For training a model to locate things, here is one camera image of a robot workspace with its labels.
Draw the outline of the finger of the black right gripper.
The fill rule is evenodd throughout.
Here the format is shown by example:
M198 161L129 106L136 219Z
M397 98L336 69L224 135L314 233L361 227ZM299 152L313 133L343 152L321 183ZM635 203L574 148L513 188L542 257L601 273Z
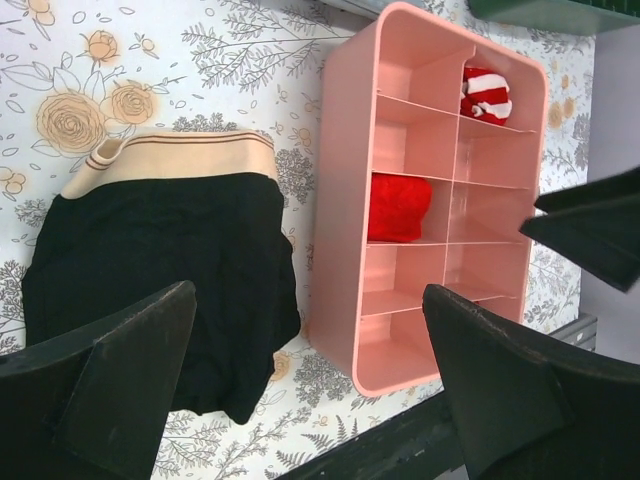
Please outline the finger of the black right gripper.
M612 288L639 280L639 169L539 196L520 232Z

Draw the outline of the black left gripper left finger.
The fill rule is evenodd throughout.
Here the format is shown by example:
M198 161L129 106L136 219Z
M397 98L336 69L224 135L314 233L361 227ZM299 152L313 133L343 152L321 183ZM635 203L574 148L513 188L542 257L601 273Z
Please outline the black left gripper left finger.
M2 478L150 478L195 310L182 281L3 356Z

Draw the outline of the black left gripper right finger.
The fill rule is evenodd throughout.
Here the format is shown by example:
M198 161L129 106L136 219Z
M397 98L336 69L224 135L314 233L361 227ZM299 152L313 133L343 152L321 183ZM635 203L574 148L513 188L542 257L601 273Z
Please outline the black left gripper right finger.
M471 479L636 479L639 367L428 285L423 312Z

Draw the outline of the black underwear beige waistband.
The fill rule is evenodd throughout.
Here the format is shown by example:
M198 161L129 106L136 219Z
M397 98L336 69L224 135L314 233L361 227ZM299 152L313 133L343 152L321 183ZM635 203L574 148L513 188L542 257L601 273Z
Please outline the black underwear beige waistband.
M197 309L172 407L249 421L299 332L272 141L253 130L99 144L54 198L21 283L26 342L179 281Z

